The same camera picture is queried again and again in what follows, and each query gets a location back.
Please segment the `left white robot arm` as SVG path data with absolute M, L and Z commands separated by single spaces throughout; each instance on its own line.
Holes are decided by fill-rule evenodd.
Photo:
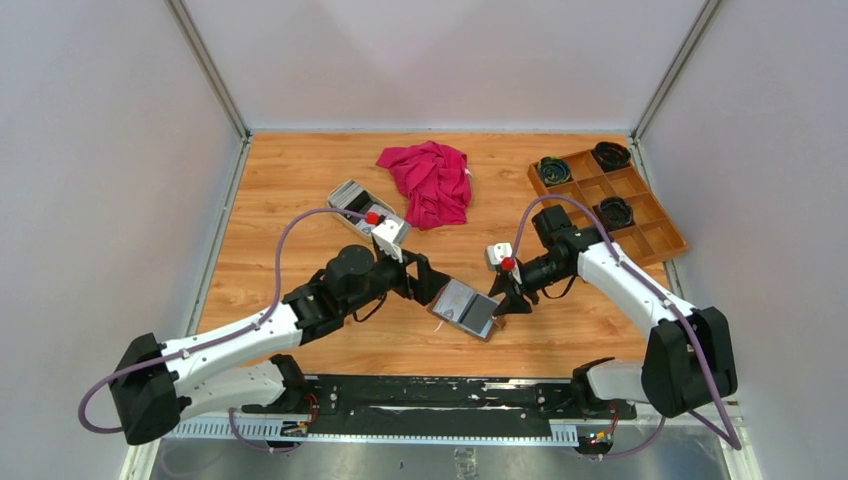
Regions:
M 389 293 L 427 306 L 449 280 L 424 255 L 404 250 L 393 258 L 349 245 L 263 312 L 181 339 L 140 335 L 109 383 L 119 430 L 128 444 L 142 445 L 208 412 L 271 404 L 296 412 L 307 389 L 284 350 L 339 330 L 346 318 Z

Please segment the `brown wooden compartment tray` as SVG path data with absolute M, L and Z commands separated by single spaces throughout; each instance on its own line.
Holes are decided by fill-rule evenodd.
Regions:
M 590 209 L 611 237 L 640 266 L 674 259 L 688 242 L 648 187 L 628 147 L 602 141 L 564 156 L 546 156 L 528 166 L 540 195 L 563 195 Z

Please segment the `black credit card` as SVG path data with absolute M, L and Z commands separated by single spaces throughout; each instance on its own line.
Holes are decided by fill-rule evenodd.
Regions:
M 493 311 L 498 303 L 488 296 L 475 295 L 459 317 L 459 326 L 476 337 L 487 338 L 495 325 Z

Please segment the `beige card tray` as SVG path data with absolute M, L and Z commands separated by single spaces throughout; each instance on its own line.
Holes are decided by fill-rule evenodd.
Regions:
M 327 206 L 362 215 L 373 212 L 394 220 L 400 219 L 394 208 L 353 179 L 341 183 L 329 193 Z M 340 214 L 340 220 L 362 239 L 370 239 L 373 226 L 368 224 L 365 219 L 351 214 Z

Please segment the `brown leather card holder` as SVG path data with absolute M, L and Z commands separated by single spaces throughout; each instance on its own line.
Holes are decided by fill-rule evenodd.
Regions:
M 478 340 L 488 341 L 506 324 L 503 317 L 494 315 L 498 305 L 496 299 L 451 279 L 428 305 L 427 311 Z

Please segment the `crumpled pink cloth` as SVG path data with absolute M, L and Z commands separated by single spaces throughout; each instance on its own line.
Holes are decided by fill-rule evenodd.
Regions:
M 407 198 L 404 219 L 420 230 L 467 222 L 472 202 L 467 155 L 451 146 L 426 141 L 389 147 L 376 165 L 386 169 Z

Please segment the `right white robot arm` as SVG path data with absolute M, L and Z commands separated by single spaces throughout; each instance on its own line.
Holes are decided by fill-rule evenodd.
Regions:
M 596 417 L 611 401 L 624 400 L 674 418 L 737 392 L 729 324 L 720 310 L 675 296 L 605 231 L 577 227 L 560 205 L 544 208 L 532 224 L 545 254 L 522 262 L 510 243 L 485 250 L 496 273 L 490 293 L 502 298 L 496 315 L 529 314 L 547 287 L 582 279 L 605 294 L 647 341 L 642 362 L 606 357 L 574 370 L 570 393 L 577 413 Z

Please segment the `white VIP credit card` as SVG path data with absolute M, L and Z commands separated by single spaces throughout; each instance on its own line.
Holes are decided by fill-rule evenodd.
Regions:
M 459 323 L 475 296 L 470 286 L 452 279 L 434 298 L 430 311 L 444 321 Z

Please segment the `stack of credit cards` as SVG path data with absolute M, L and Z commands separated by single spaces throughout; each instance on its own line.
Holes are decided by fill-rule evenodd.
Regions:
M 340 184 L 327 197 L 327 205 L 331 208 L 345 210 L 342 217 L 352 225 L 357 225 L 362 219 L 349 214 L 349 211 L 365 215 L 376 203 L 375 197 L 352 179 Z

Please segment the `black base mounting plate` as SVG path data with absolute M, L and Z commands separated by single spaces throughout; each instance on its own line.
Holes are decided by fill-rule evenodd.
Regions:
M 581 406 L 567 379 L 318 375 L 268 406 L 246 414 L 301 414 L 315 434 L 401 437 L 547 437 L 551 423 L 633 420 L 634 406 L 616 400 Z

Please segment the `aluminium frame rail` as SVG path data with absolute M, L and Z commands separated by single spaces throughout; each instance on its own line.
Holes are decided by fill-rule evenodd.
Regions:
M 617 400 L 580 407 L 565 378 L 320 375 L 278 404 L 224 407 L 178 423 L 168 439 L 577 446 L 609 427 L 653 428 L 659 413 Z

